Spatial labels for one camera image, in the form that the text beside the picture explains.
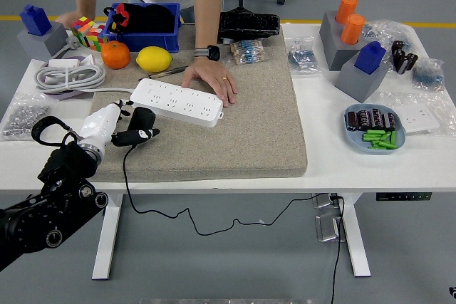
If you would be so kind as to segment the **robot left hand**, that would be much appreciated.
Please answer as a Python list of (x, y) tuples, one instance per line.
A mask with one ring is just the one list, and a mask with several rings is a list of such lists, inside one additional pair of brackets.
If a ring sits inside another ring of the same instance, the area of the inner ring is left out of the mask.
[(121, 115), (130, 114), (123, 107), (132, 104), (130, 100), (119, 100), (88, 116), (80, 131), (78, 145), (85, 151), (103, 154), (108, 143), (116, 147), (136, 146), (160, 134), (160, 130), (153, 127), (154, 112), (143, 107), (134, 108), (126, 131), (115, 133)]

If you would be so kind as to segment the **person's left hand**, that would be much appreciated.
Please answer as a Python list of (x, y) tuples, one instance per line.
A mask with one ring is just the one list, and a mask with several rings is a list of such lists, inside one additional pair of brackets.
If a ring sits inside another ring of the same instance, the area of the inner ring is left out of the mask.
[(187, 88), (192, 80), (200, 79), (213, 89), (216, 96), (228, 108), (236, 103), (238, 88), (234, 76), (220, 62), (205, 57), (195, 57), (185, 71), (181, 86)]

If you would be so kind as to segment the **person's right hand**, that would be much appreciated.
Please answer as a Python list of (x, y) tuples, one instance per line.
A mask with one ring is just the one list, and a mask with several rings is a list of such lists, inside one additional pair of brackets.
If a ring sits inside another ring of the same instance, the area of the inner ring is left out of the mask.
[(66, 12), (57, 16), (55, 22), (63, 24), (65, 29), (70, 30), (72, 24), (79, 20), (81, 17), (86, 17), (87, 19), (94, 20), (95, 19), (95, 12), (80, 12), (80, 11), (71, 11)]

